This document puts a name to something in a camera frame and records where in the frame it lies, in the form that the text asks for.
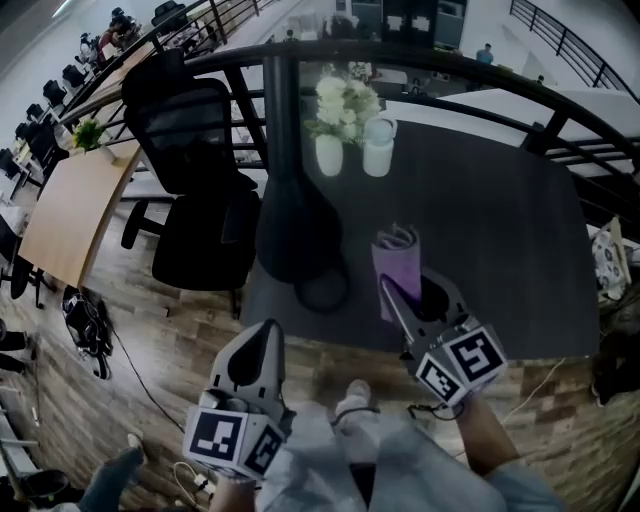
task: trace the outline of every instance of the black backpack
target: black backpack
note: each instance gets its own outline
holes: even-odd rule
[[[91,357],[93,374],[108,379],[107,356],[113,351],[109,340],[107,310],[102,301],[94,306],[77,288],[67,286],[62,298],[62,315],[82,359]]]

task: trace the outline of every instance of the blue jeans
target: blue jeans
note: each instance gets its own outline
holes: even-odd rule
[[[142,450],[129,448],[95,472],[78,503],[82,512],[117,512],[120,495],[142,465]]]

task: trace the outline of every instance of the white vase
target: white vase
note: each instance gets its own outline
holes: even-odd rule
[[[100,146],[98,148],[98,152],[105,158],[108,163],[112,164],[116,161],[116,155],[114,155],[113,151],[111,151],[107,146]]]
[[[342,169],[342,141],[333,135],[318,135],[316,158],[322,174],[336,176]]]

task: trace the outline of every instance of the purple cloth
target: purple cloth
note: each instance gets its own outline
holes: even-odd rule
[[[420,301],[420,237],[412,227],[405,229],[394,224],[389,232],[378,233],[377,240],[371,245],[371,254],[380,293],[380,316],[391,322],[391,314],[382,299],[380,276],[390,277],[410,297]]]

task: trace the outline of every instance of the black table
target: black table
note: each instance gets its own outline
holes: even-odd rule
[[[371,259],[376,233],[397,222],[415,226],[423,264],[458,285],[510,359],[597,351],[589,239],[565,167],[473,135],[400,122],[387,176],[365,174],[361,151],[349,146],[342,172],[327,178],[306,133],[302,139],[305,170],[342,219],[351,293],[336,313],[312,313],[256,261],[245,325],[273,317],[288,335],[397,351],[398,330],[380,319]]]

